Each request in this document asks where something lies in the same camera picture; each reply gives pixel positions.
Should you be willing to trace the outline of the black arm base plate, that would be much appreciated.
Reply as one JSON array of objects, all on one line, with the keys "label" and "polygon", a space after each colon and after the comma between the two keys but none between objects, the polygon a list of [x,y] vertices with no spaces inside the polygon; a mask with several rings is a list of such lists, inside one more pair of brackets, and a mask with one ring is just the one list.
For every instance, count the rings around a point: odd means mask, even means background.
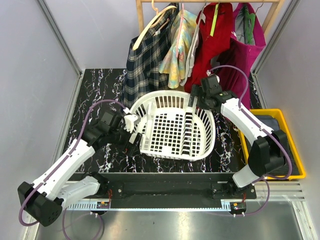
[{"label": "black arm base plate", "polygon": [[237,190],[231,173],[101,173],[97,193],[85,199],[111,197],[112,210],[221,209],[222,201],[254,200],[250,184]]}]

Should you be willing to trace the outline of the pink plastic hanger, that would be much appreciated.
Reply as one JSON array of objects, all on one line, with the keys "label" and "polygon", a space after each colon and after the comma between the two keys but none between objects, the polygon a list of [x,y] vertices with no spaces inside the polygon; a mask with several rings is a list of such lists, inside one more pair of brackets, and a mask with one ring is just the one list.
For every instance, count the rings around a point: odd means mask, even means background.
[{"label": "pink plastic hanger", "polygon": [[183,27],[183,21],[184,21],[184,3],[183,0],[181,0],[181,11],[180,11],[180,23],[179,23],[179,29],[178,29],[178,35],[177,35],[177,41],[176,41],[176,53],[175,56],[178,59],[179,57],[179,45],[180,45],[180,38],[181,38],[181,32],[182,32],[182,27]]}]

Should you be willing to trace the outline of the white plastic laundry basket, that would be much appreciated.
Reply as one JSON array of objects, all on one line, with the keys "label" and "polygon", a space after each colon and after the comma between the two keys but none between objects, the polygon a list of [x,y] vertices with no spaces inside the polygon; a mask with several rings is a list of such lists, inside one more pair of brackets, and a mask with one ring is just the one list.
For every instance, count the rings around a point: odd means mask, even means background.
[{"label": "white plastic laundry basket", "polygon": [[176,90],[159,90],[140,97],[130,112],[140,121],[133,132],[142,134],[140,152],[150,157],[191,162],[206,158],[214,149],[213,113],[198,108],[197,98]]}]

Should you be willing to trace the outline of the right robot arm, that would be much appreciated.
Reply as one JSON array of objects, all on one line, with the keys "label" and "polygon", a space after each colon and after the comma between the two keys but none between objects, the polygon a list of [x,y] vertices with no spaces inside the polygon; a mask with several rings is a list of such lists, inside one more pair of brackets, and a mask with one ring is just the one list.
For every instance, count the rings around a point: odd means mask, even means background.
[{"label": "right robot arm", "polygon": [[228,195],[239,198],[245,187],[263,180],[270,172],[283,166],[288,167],[287,179],[292,174],[293,165],[289,156],[287,134],[274,130],[261,122],[232,91],[223,91],[219,77],[211,75],[201,80],[201,84],[191,87],[190,98],[196,98],[196,106],[203,110],[217,112],[230,120],[246,137],[251,145],[247,165],[233,174],[227,185]]}]

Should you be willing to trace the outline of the pastel floral skirt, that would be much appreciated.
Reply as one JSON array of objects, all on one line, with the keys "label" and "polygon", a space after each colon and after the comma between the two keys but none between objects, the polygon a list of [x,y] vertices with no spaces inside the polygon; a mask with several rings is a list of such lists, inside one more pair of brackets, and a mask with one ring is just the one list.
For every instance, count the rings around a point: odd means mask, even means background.
[{"label": "pastel floral skirt", "polygon": [[168,87],[178,88],[186,78],[187,57],[196,30],[197,16],[180,10],[175,17],[170,33],[171,46],[159,65],[159,72],[168,76]]}]

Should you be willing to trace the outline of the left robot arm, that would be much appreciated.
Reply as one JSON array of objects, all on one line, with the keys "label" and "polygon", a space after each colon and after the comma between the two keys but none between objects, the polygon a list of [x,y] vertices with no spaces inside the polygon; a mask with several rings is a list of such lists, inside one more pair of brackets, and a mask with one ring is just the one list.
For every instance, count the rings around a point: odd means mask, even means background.
[{"label": "left robot arm", "polygon": [[65,208],[81,199],[93,195],[103,198],[108,193],[108,180],[98,173],[90,173],[69,186],[65,183],[80,165],[107,144],[122,148],[130,156],[139,153],[142,134],[133,130],[140,120],[128,109],[124,110],[124,114],[111,110],[85,124],[79,137],[45,173],[32,183],[24,181],[19,185],[19,222],[25,227],[32,225],[23,221],[23,212],[27,212],[36,223],[47,227],[57,220]]}]

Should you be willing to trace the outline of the navy plaid skirt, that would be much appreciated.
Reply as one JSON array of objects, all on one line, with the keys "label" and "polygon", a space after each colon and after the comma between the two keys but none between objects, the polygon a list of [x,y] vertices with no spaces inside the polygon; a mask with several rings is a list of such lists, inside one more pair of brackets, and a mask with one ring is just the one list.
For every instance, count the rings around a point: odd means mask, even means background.
[{"label": "navy plaid skirt", "polygon": [[121,95],[121,101],[127,108],[145,94],[169,88],[169,77],[159,72],[159,66],[171,46],[170,30],[180,10],[178,3],[168,6],[175,7],[131,40]]}]

